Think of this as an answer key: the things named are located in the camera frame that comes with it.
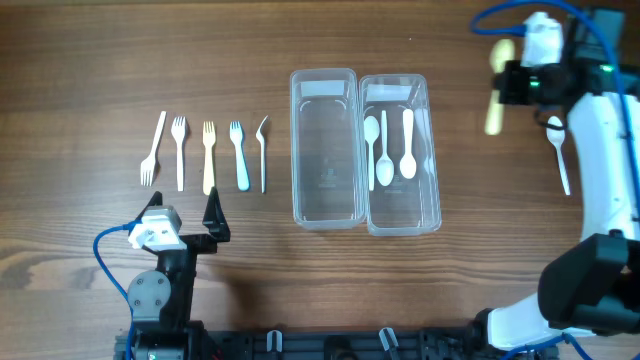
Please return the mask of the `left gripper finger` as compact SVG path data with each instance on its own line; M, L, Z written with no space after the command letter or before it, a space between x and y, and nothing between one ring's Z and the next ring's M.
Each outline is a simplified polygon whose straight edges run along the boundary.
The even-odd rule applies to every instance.
M228 235L229 226L222 211L219 193L216 187L210 189L202 224L211 235Z
M154 194L151 196L150 200L148 201L148 203L145 205L145 207L142 209L139 215L135 218L135 221L140 221L148 208L153 206L161 206L162 204L163 204L162 193L160 191L155 191Z

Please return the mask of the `yellow plastic spoon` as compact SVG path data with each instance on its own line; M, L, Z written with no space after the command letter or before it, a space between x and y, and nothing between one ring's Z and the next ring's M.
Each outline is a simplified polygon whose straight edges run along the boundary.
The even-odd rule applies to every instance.
M498 77L504 72L505 64L514 58L515 45L510 39L497 41L490 53L489 63ZM504 105L500 102L500 90L497 85L492 87L492 92L488 104L485 133L490 136L498 135L502 129Z

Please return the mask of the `white plastic fork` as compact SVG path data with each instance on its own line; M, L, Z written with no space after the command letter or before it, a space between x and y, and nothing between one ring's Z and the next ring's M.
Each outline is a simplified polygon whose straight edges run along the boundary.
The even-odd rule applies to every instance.
M176 142L176 181L177 190L184 190L184 141L187 132L185 116L177 116L171 126L171 134Z

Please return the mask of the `yellow plastic fork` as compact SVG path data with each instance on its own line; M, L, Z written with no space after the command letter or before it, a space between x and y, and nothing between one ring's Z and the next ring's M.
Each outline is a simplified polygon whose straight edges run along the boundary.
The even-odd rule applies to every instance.
M216 144L215 125L211 121L203 124L203 145L205 147L203 169L203 193L209 195L215 186L215 171L213 161L213 148Z

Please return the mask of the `light blue spork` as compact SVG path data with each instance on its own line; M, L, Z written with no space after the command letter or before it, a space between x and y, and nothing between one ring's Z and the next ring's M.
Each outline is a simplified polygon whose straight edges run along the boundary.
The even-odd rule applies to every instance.
M248 191L250 188L250 181L242 147L244 134L239 121L233 121L230 123L230 139L235 148L238 189L241 191Z

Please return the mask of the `white wide-handled spoon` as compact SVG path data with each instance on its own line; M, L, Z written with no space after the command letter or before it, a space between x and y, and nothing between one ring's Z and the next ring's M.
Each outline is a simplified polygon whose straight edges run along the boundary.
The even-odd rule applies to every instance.
M412 179L416 174L417 164L412 151L414 112L411 109L405 109L403 111L402 124L404 154L400 160L400 171L404 178Z

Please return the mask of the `white slim-handled spoon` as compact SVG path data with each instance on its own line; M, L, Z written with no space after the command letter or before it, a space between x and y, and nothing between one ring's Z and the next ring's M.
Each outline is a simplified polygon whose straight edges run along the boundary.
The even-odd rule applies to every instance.
M388 118L385 110L381 111L380 118L380 138L381 156L376 163L376 175L379 183L386 187L391 184L394 177L394 164L388 155Z

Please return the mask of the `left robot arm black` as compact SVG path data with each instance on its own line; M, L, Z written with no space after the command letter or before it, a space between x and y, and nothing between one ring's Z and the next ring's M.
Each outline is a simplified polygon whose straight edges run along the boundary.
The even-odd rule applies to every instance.
M135 249L157 257L153 270L131 281L127 303L132 324L125 359L221 359L223 352L201 321L191 318L197 257L214 254L228 242L231 231L221 208L218 190L209 190L204 233L181 235L182 221L171 205L155 192L127 227Z

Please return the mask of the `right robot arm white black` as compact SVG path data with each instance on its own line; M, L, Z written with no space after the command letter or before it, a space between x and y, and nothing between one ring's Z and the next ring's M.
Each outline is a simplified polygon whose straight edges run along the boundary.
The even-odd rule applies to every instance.
M543 270L537 291L479 313L471 352L528 355L579 336L639 330L639 70L618 60L623 11L566 5L566 24L547 3L522 24L497 28L495 78L485 130L507 105L531 105L551 135L571 135L581 176L579 243Z

